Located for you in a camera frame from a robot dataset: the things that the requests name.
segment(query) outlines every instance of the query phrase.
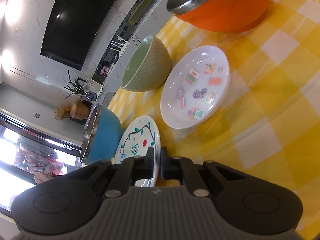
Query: gray gripper base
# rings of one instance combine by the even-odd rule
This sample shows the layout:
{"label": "gray gripper base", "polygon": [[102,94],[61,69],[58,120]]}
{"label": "gray gripper base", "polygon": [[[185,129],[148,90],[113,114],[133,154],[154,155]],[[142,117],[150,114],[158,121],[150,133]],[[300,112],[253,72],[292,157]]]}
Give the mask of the gray gripper base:
{"label": "gray gripper base", "polygon": [[184,186],[130,187],[126,195],[105,200],[96,216],[73,232],[39,236],[22,231],[14,239],[302,240],[294,230],[273,236],[240,231],[220,217],[209,199],[191,196]]}

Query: blue bowl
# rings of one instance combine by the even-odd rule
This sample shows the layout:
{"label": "blue bowl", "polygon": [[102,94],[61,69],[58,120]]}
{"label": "blue bowl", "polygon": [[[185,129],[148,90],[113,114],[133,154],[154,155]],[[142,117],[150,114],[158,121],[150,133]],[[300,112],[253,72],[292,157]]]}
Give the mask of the blue bowl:
{"label": "blue bowl", "polygon": [[84,133],[80,162],[89,165],[112,159],[123,133],[118,117],[103,105],[97,104]]}

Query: black tv screen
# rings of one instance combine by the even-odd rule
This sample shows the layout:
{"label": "black tv screen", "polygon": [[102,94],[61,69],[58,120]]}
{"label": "black tv screen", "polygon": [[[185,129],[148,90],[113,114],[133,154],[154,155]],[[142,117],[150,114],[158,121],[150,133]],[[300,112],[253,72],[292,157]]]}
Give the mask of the black tv screen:
{"label": "black tv screen", "polygon": [[116,0],[55,0],[41,55],[81,70],[103,20]]}

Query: plate with stickers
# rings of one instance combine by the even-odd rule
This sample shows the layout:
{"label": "plate with stickers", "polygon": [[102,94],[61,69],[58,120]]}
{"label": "plate with stickers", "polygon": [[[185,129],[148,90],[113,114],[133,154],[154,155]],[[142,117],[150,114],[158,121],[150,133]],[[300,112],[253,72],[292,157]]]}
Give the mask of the plate with stickers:
{"label": "plate with stickers", "polygon": [[156,122],[147,115],[140,116],[132,121],[125,130],[112,160],[113,164],[120,164],[126,158],[146,156],[148,147],[155,150],[155,162],[152,179],[136,181],[136,187],[154,187],[156,184],[160,162],[160,135]]}
{"label": "plate with stickers", "polygon": [[190,51],[164,84],[160,102],[163,120],[176,129],[200,124],[218,109],[229,81],[229,62],[221,49],[202,46]]}

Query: potted plant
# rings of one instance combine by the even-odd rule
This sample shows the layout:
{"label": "potted plant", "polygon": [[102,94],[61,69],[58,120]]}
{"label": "potted plant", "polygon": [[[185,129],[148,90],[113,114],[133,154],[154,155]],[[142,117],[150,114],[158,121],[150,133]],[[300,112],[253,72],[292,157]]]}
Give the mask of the potted plant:
{"label": "potted plant", "polygon": [[96,93],[94,93],[92,91],[89,91],[89,92],[84,91],[83,87],[81,86],[81,84],[77,80],[75,80],[74,83],[71,81],[69,70],[68,70],[68,76],[69,76],[69,81],[68,82],[66,82],[65,79],[63,79],[64,82],[67,85],[67,87],[64,87],[64,88],[68,89],[72,93],[70,95],[68,95],[66,97],[66,99],[71,95],[84,95],[90,101],[97,100],[97,94]]}

